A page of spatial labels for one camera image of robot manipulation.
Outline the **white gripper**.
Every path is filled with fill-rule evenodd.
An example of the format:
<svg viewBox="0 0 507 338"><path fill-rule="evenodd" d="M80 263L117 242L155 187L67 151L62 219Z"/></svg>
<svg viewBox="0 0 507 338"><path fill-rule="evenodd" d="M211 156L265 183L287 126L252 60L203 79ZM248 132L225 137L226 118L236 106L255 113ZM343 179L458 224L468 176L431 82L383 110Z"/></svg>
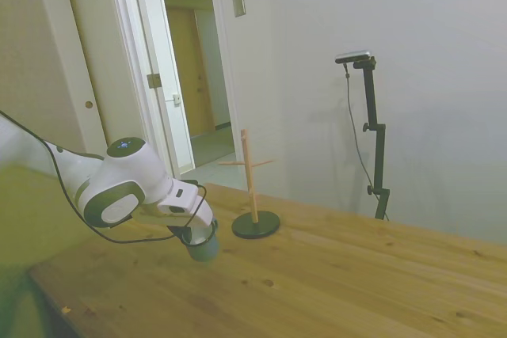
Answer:
<svg viewBox="0 0 507 338"><path fill-rule="evenodd" d="M190 228L210 227L211 236L214 236L218 230L218 220L214 219L211 208L199 195L199 188L195 184L173 180L172 188L157 204L157 208L166 219L168 230L182 244L191 243Z"/></svg>

